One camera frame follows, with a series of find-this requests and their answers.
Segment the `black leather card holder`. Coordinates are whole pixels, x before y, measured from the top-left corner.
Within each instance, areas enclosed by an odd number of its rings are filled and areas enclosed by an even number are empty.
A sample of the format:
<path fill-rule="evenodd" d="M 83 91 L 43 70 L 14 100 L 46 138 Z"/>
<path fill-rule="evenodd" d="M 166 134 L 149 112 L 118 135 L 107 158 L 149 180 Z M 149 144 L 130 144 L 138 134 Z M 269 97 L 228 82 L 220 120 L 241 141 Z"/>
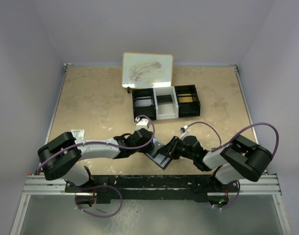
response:
<path fill-rule="evenodd" d="M 159 154 L 158 150 L 161 147 L 164 147 L 164 144 L 158 140 L 157 138 L 153 139 L 153 149 L 149 153 L 145 153 L 145 156 L 147 156 L 150 160 L 152 160 L 155 164 L 157 164 L 160 168 L 166 169 L 167 166 L 170 164 L 172 159 L 170 157 L 167 157 L 165 155 Z"/>

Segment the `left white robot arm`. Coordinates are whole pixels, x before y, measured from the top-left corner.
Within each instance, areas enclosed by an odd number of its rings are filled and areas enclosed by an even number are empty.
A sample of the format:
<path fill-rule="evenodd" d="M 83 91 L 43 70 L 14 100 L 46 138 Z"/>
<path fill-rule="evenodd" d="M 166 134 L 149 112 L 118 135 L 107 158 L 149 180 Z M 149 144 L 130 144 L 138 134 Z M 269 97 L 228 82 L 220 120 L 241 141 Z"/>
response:
<path fill-rule="evenodd" d="M 141 128 L 130 135 L 103 141 L 78 141 L 71 132 L 64 132 L 37 151 L 40 161 L 37 172 L 42 171 L 48 181 L 64 179 L 88 192 L 93 187 L 93 178 L 88 167 L 77 164 L 79 160 L 124 159 L 137 152 L 150 152 L 154 134 Z"/>

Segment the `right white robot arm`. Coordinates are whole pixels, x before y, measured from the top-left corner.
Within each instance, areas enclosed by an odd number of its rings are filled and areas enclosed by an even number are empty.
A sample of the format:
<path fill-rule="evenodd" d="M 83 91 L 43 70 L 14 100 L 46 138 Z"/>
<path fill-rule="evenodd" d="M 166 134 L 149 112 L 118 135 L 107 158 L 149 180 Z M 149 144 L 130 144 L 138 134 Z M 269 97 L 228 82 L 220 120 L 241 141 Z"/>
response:
<path fill-rule="evenodd" d="M 157 152 L 173 160 L 190 159 L 200 171 L 214 169 L 210 180 L 214 191 L 222 191 L 230 182 L 240 179 L 257 182 L 273 159 L 269 150 L 242 135 L 213 152 L 204 149 L 193 135 L 173 137 Z"/>

